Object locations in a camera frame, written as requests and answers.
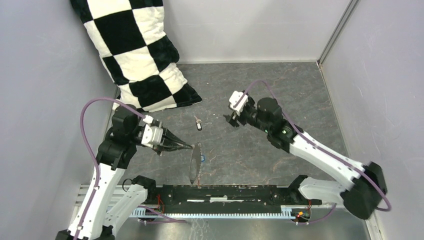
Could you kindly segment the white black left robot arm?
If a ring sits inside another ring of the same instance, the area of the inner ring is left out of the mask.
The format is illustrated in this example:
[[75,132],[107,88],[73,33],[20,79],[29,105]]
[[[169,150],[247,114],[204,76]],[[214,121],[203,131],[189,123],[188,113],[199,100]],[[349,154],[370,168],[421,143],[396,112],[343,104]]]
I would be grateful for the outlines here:
[[193,149],[162,122],[151,116],[139,117],[133,105],[119,106],[112,116],[112,126],[99,145],[89,190],[72,224],[57,233],[58,240],[113,240],[131,213],[142,203],[157,198],[155,180],[137,176],[129,189],[109,207],[119,180],[127,170],[137,147],[147,147],[158,155]]

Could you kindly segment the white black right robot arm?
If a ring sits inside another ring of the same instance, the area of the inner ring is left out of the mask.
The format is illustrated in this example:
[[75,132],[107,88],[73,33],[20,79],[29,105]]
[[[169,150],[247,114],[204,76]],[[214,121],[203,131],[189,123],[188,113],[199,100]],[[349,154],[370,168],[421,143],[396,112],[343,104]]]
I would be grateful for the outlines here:
[[249,95],[234,91],[228,107],[232,113],[225,119],[231,126],[248,124],[265,132],[272,146],[308,161],[333,178],[298,176],[288,191],[293,203],[302,204],[306,200],[334,203],[362,220],[378,210],[388,192],[380,165],[363,164],[346,157],[321,144],[299,126],[292,126],[274,98],[264,97],[255,102]]

